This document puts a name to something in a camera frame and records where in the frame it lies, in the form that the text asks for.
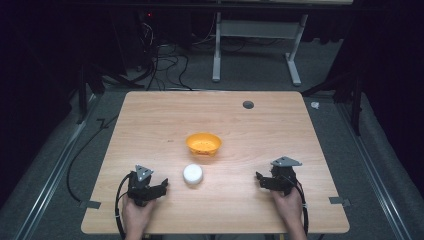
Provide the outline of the white metal desk frame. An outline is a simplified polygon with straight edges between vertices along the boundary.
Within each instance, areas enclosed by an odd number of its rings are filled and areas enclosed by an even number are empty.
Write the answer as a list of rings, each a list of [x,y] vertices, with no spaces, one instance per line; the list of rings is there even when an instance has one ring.
[[[292,84],[301,85],[301,79],[295,63],[295,57],[303,36],[308,15],[304,14],[298,22],[266,22],[253,20],[222,19],[221,13],[215,14],[215,50],[213,58],[212,81],[221,80],[221,38],[246,37],[267,39],[290,39],[293,47],[284,54]]]

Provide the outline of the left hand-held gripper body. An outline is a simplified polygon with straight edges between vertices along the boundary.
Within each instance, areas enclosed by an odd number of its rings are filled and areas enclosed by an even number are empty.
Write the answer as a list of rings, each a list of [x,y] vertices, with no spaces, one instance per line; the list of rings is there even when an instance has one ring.
[[[136,165],[130,173],[127,195],[135,204],[144,207],[151,200],[160,197],[160,187],[150,186],[153,171],[141,165]]]

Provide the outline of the person's right hand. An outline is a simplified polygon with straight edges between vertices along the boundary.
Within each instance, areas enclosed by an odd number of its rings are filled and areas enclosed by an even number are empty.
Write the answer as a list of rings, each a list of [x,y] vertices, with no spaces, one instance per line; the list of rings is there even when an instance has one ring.
[[[303,232],[301,196],[296,190],[289,195],[271,191],[277,211],[289,232]]]

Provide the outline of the black metal stand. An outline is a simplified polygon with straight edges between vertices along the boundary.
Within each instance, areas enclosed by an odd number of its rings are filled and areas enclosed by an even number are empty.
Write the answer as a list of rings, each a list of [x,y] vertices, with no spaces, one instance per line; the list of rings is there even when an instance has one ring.
[[[112,80],[131,88],[144,88],[143,85],[131,82],[123,76],[108,71],[96,64],[83,64],[78,71],[78,124],[81,124],[88,118],[89,100],[87,99],[87,88],[90,88],[94,95],[102,95],[105,92],[102,80],[103,76],[110,77]]]
[[[326,81],[301,92],[303,97],[309,97],[320,91],[334,90],[332,96],[335,103],[351,104],[350,124],[354,133],[359,136],[359,117],[361,112],[362,98],[362,74],[360,67],[354,67],[352,70],[330,77]]]

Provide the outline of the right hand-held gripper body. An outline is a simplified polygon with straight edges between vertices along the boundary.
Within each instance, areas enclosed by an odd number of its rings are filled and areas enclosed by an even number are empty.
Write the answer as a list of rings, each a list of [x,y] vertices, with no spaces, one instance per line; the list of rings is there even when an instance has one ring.
[[[272,161],[271,165],[271,190],[283,192],[285,195],[290,194],[291,190],[298,184],[294,167],[301,166],[302,163],[283,156]]]

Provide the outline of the metal floor rail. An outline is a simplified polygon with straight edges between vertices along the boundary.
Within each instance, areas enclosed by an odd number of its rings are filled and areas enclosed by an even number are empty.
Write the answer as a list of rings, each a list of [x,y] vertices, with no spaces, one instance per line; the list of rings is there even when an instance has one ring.
[[[372,158],[364,144],[362,138],[356,134],[354,128],[350,123],[350,115],[347,107],[343,104],[337,104],[336,108],[346,124],[348,131],[355,143],[357,150],[359,151],[364,170],[367,178],[371,184],[374,194],[379,202],[379,205],[386,216],[386,219],[392,229],[397,240],[412,240],[412,236],[407,229],[404,220],[402,219],[399,209],[395,204],[395,201],[389,193],[386,185],[384,184],[380,173],[374,165]]]
[[[76,142],[87,124],[87,118],[92,114],[98,102],[99,97],[95,94],[91,94],[88,100],[86,115],[72,128],[71,135],[60,152],[54,168],[51,170],[39,196],[13,240],[29,240],[32,237],[67,167],[70,165],[71,152],[75,148]]]

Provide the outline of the person's left hand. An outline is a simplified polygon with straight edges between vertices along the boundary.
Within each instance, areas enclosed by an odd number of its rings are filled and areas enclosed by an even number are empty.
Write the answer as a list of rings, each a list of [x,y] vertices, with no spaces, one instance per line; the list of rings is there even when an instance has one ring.
[[[156,205],[156,201],[152,200],[146,206],[137,206],[133,199],[125,196],[123,198],[122,216],[126,233],[143,233],[147,228],[151,214]]]

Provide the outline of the dark computer tower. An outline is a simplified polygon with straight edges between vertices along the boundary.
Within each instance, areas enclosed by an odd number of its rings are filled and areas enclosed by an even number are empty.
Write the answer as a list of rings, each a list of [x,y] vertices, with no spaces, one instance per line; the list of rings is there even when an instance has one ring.
[[[111,12],[126,74],[146,71],[156,51],[153,28],[142,10],[118,9]]]

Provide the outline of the white round lid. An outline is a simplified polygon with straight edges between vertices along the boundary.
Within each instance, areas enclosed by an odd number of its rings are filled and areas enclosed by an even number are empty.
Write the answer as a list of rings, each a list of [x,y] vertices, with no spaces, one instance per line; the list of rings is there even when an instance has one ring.
[[[187,165],[183,170],[183,178],[188,184],[199,184],[203,179],[203,170],[197,164]]]

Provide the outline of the orange plastic bowl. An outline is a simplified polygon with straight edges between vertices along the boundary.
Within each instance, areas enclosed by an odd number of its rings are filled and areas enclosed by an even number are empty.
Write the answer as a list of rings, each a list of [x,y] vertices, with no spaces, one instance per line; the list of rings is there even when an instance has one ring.
[[[221,139],[212,133],[199,132],[186,138],[186,146],[197,155],[214,156],[221,145]]]

